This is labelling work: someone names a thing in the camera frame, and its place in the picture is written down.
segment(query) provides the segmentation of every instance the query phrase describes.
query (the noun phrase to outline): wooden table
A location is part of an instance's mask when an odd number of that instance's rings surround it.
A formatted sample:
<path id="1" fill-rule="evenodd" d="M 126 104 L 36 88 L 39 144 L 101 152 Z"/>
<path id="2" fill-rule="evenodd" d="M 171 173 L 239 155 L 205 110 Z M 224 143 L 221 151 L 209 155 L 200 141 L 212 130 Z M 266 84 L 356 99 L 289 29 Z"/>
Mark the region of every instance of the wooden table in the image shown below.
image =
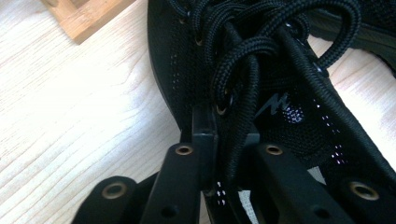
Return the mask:
<path id="1" fill-rule="evenodd" d="M 160 169 L 179 130 L 149 65 L 147 4 L 136 0 L 79 46 L 39 1 L 0 2 L 0 223 L 70 222 L 101 180 Z M 330 72 L 396 167 L 389 69 L 349 50 Z"/>

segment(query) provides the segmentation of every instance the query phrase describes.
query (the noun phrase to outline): black shoelace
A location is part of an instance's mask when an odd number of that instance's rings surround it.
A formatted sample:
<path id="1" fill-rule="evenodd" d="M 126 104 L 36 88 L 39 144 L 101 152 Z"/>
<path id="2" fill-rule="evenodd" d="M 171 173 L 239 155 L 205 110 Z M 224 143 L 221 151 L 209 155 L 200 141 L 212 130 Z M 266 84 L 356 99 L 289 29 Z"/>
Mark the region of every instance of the black shoelace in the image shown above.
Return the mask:
<path id="1" fill-rule="evenodd" d="M 312 63 L 319 71 L 323 71 L 338 60 L 354 39 L 361 23 L 359 5 L 354 0 L 299 0 L 284 4 L 279 0 L 168 0 L 174 11 L 180 17 L 181 22 L 191 26 L 195 34 L 195 41 L 204 48 L 205 64 L 213 71 L 211 94 L 213 103 L 222 116 L 234 104 L 239 104 L 238 111 L 233 120 L 236 131 L 231 132 L 226 151 L 222 152 L 225 157 L 224 173 L 226 184 L 233 185 L 236 176 L 236 167 L 242 154 L 246 136 L 250 130 L 256 112 L 258 86 L 260 81 L 260 66 L 252 55 L 266 55 L 271 57 L 279 53 L 278 42 L 275 41 L 276 32 L 281 26 L 287 29 L 293 36 L 306 43 L 309 35 L 309 25 L 303 15 L 304 12 L 316 8 L 330 8 L 340 13 L 343 18 L 339 35 L 333 41 L 332 46 L 314 62 L 302 63 L 299 74 L 315 96 L 329 108 L 330 112 L 341 120 L 341 125 L 361 142 L 369 151 L 375 148 L 367 134 L 362 129 L 357 129 L 359 123 L 346 111 L 338 95 L 323 82 L 321 73 L 307 72 L 312 69 Z M 249 26 L 252 20 L 262 19 L 262 24 L 257 27 L 255 34 L 236 40 L 232 48 L 219 54 L 219 46 L 223 46 L 221 35 L 228 25 L 241 27 Z M 244 60 L 249 64 L 244 77 L 234 70 Z M 233 96 L 237 89 L 235 80 L 243 82 L 242 90 L 238 90 L 237 102 Z"/>

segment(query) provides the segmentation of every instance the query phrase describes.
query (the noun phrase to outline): black shoe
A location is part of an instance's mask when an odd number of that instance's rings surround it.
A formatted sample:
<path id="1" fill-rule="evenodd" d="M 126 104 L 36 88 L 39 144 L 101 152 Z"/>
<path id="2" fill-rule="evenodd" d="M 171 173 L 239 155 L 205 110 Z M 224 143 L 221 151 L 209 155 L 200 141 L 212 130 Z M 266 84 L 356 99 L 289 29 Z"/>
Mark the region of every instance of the black shoe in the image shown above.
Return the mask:
<path id="1" fill-rule="evenodd" d="M 351 45 L 378 55 L 396 76 L 396 1 L 360 0 L 361 28 Z M 312 35 L 334 40 L 341 17 L 331 10 L 316 10 L 308 14 Z"/>
<path id="2" fill-rule="evenodd" d="M 342 32 L 320 58 L 306 41 L 309 22 L 301 14 L 319 7 L 345 16 Z M 183 133 L 191 132 L 195 105 L 213 105 L 219 175 L 231 203 L 253 124 L 262 142 L 287 147 L 305 169 L 319 170 L 329 192 L 351 176 L 395 189 L 394 171 L 346 108 L 326 70 L 350 46 L 360 22 L 358 3 L 347 0 L 287 5 L 149 1 L 148 44 L 157 83 Z"/>

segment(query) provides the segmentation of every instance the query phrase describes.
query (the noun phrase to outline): shoe logo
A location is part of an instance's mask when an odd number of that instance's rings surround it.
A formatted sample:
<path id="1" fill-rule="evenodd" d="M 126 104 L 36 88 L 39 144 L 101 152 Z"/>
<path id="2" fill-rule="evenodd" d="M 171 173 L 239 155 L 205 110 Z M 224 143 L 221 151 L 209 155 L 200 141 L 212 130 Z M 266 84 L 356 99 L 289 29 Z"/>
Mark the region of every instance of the shoe logo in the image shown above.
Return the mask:
<path id="1" fill-rule="evenodd" d="M 279 98 L 279 94 L 275 93 L 256 113 L 254 119 L 256 119 L 266 108 L 271 107 L 271 115 L 277 113 L 278 109 L 285 110 L 289 106 L 288 93 L 285 92 L 282 97 Z"/>

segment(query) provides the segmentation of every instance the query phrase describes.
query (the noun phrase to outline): wooden frame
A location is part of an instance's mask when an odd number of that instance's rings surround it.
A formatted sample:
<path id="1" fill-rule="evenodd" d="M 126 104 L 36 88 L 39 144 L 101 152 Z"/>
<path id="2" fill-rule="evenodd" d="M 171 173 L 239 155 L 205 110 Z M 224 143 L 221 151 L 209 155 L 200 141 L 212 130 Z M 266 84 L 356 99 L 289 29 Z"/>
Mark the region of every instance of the wooden frame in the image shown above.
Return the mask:
<path id="1" fill-rule="evenodd" d="M 66 34 L 80 44 L 134 0 L 41 0 Z"/>

